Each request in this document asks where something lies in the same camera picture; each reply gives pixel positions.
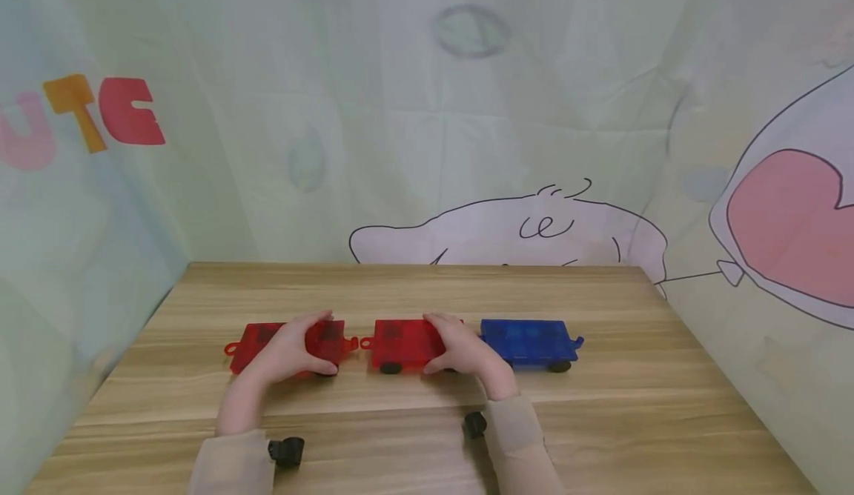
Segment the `wooden tabletop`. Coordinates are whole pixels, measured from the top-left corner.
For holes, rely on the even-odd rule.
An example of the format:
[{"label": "wooden tabletop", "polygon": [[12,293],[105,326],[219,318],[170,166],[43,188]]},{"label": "wooden tabletop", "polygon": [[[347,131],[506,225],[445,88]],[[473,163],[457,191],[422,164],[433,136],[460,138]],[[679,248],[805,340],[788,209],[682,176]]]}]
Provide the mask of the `wooden tabletop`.
[{"label": "wooden tabletop", "polygon": [[[570,494],[813,494],[640,269],[194,264],[46,461],[29,494],[185,494],[231,379],[225,344],[247,322],[332,308],[348,336],[375,319],[454,313],[563,319],[584,336],[568,373],[525,372]],[[280,494],[496,494],[471,377],[367,372],[279,385],[264,426],[305,439]]]}]

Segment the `red letter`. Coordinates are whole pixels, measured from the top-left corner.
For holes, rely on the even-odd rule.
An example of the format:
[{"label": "red letter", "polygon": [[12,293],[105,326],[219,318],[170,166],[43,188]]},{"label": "red letter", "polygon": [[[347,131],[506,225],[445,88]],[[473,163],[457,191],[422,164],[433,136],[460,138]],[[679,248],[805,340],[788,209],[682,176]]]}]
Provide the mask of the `red letter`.
[{"label": "red letter", "polygon": [[98,107],[107,131],[128,145],[163,145],[155,113],[133,107],[135,101],[152,102],[151,91],[142,79],[105,79],[98,93]]},{"label": "red letter", "polygon": [[83,139],[86,141],[89,152],[96,153],[107,150],[107,145],[102,140],[101,133],[98,132],[95,122],[86,108],[87,104],[95,102],[95,97],[92,96],[89,81],[86,81],[85,76],[73,74],[63,79],[45,82],[43,87],[44,94],[48,96],[54,113],[71,112],[77,118],[77,124],[80,126],[80,132],[83,133]]},{"label": "red letter", "polygon": [[15,169],[44,169],[56,155],[56,142],[44,114],[42,98],[38,93],[27,91],[18,95],[18,106],[27,117],[30,134],[16,134],[9,120],[0,113],[0,159]]}]

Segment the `blue toy train car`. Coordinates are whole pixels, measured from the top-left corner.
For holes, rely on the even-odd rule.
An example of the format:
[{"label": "blue toy train car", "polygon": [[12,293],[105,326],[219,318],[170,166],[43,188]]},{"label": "blue toy train car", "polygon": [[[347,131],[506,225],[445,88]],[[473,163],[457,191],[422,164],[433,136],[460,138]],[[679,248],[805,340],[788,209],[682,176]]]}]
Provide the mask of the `blue toy train car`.
[{"label": "blue toy train car", "polygon": [[569,337],[563,321],[484,319],[481,338],[512,367],[545,367],[552,373],[569,371],[584,343],[583,337]]}]

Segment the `child's right hand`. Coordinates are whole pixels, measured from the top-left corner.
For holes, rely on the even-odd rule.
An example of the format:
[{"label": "child's right hand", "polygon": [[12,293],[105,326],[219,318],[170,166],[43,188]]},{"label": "child's right hand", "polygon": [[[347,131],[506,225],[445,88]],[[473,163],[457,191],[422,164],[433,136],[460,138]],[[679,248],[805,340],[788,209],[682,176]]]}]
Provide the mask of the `child's right hand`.
[{"label": "child's right hand", "polygon": [[426,375],[444,369],[474,375],[483,384],[489,400],[508,399],[519,394],[510,365],[457,317],[445,313],[426,313],[423,317],[436,327],[446,349],[443,355],[428,362],[423,370]]}]

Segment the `black toy wheel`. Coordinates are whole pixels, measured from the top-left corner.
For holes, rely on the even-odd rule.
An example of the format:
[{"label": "black toy wheel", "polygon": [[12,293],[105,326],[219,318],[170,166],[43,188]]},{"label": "black toy wheel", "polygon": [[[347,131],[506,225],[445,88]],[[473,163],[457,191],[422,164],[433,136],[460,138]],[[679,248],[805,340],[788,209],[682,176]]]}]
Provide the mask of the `black toy wheel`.
[{"label": "black toy wheel", "polygon": [[383,375],[397,375],[400,371],[403,371],[403,366],[395,362],[384,362],[379,365],[379,372]]},{"label": "black toy wheel", "polygon": [[569,360],[563,360],[560,362],[555,362],[554,364],[550,364],[546,369],[549,369],[552,373],[565,373],[569,371],[569,368],[572,367],[572,362]]},{"label": "black toy wheel", "polygon": [[299,467],[304,448],[305,440],[296,437],[268,443],[270,458],[276,462],[277,467],[282,469]]},{"label": "black toy wheel", "polygon": [[473,411],[463,421],[466,424],[466,433],[470,439],[483,438],[483,433],[486,432],[486,418],[481,412]]}]

